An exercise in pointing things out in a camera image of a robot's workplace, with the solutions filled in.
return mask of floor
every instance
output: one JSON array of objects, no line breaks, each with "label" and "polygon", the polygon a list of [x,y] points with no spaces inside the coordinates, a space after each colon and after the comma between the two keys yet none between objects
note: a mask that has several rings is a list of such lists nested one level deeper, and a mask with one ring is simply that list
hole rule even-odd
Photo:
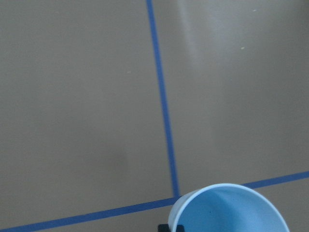
[{"label": "floor", "polygon": [[307,231],[308,73],[307,0],[1,0],[0,232],[155,232],[215,183]]}]

